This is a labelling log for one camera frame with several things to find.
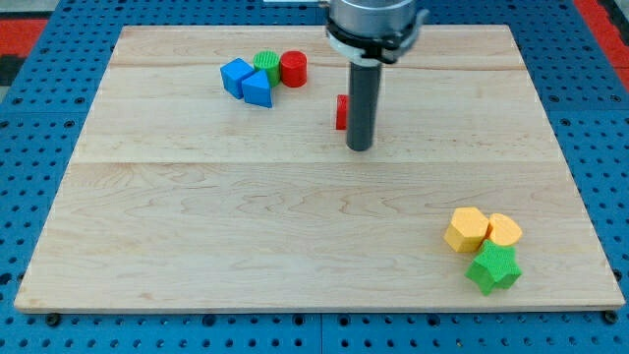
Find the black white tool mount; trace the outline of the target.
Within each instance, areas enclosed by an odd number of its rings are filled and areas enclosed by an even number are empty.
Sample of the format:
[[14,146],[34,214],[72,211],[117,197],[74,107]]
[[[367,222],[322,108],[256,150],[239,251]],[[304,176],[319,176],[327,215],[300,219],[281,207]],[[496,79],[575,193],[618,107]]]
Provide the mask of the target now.
[[360,66],[395,64],[410,51],[429,17],[425,8],[330,8],[330,47]]

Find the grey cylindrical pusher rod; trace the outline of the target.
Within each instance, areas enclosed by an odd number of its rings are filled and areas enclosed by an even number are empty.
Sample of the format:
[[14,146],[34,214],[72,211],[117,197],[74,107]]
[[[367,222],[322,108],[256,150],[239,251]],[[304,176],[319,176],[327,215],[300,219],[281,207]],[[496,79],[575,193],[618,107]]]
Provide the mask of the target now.
[[350,65],[346,145],[351,150],[365,151],[372,147],[380,77],[380,64]]

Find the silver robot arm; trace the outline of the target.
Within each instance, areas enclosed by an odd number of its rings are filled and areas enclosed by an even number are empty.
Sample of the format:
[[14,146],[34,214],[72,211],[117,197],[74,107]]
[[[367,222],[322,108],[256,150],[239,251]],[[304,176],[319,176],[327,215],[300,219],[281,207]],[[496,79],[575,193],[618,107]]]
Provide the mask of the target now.
[[329,1],[328,43],[349,62],[348,148],[372,147],[382,67],[412,49],[428,16],[418,0]]

